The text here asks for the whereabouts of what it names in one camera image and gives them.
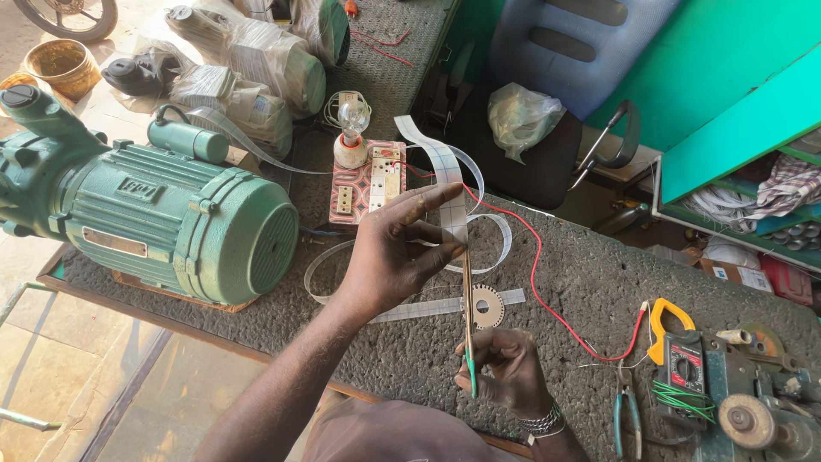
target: light bulb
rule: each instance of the light bulb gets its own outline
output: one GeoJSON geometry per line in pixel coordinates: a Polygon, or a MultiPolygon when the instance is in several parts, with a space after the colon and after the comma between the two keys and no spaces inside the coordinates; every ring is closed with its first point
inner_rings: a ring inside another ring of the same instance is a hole
{"type": "Polygon", "coordinates": [[[370,109],[362,101],[351,99],[339,106],[337,119],[342,125],[345,146],[353,147],[359,143],[360,134],[370,123],[370,109]]]}

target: yellow clamp jaw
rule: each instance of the yellow clamp jaw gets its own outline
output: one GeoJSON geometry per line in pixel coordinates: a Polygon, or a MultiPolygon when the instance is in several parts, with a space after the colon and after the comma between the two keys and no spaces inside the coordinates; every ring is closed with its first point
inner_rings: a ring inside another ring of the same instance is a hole
{"type": "Polygon", "coordinates": [[[690,316],[687,315],[684,310],[664,298],[656,299],[656,303],[653,305],[653,311],[650,312],[650,326],[653,327],[653,333],[656,335],[656,343],[647,350],[647,354],[650,356],[650,359],[659,366],[664,364],[664,334],[667,333],[667,331],[664,330],[664,326],[662,326],[662,313],[664,310],[676,315],[685,329],[695,330],[693,320],[690,319],[690,316]]]}

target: bulb holder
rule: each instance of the bulb holder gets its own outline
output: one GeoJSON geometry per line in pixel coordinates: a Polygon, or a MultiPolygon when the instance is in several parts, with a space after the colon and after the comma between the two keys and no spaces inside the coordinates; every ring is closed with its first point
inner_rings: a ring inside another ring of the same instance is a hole
{"type": "Polygon", "coordinates": [[[333,158],[337,160],[344,169],[357,169],[368,160],[368,146],[362,136],[356,138],[356,146],[346,146],[343,140],[344,135],[337,137],[333,143],[333,158]]]}

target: person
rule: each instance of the person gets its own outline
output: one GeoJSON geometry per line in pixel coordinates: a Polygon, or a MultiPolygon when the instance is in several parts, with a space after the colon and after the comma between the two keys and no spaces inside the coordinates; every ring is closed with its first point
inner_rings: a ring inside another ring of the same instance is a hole
{"type": "MultiPolygon", "coordinates": [[[[405,192],[360,223],[351,262],[339,290],[225,411],[200,447],[198,461],[285,460],[311,419],[320,396],[357,332],[414,293],[465,248],[443,243],[442,230],[420,219],[461,193],[460,183],[405,192]],[[422,239],[437,243],[424,246],[422,239]]],[[[474,336],[480,399],[506,406],[533,430],[536,460],[586,461],[572,430],[548,393],[533,336],[487,329],[474,336]]],[[[464,345],[455,354],[464,354],[464,345]]],[[[464,361],[456,384],[471,392],[464,361]]],[[[461,420],[442,411],[353,398],[323,403],[302,459],[314,461],[516,460],[494,450],[461,420]]]]}

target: metal bracelet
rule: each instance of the metal bracelet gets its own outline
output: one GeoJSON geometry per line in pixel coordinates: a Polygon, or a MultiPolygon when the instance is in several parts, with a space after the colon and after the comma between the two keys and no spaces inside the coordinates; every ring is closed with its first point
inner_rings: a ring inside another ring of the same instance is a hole
{"type": "Polygon", "coordinates": [[[553,401],[553,407],[550,409],[550,413],[547,417],[539,418],[535,420],[527,420],[523,418],[517,418],[516,421],[519,423],[519,427],[522,430],[530,433],[531,435],[541,435],[544,433],[549,433],[553,430],[554,427],[562,420],[562,410],[559,409],[558,404],[556,401],[553,401]]]}

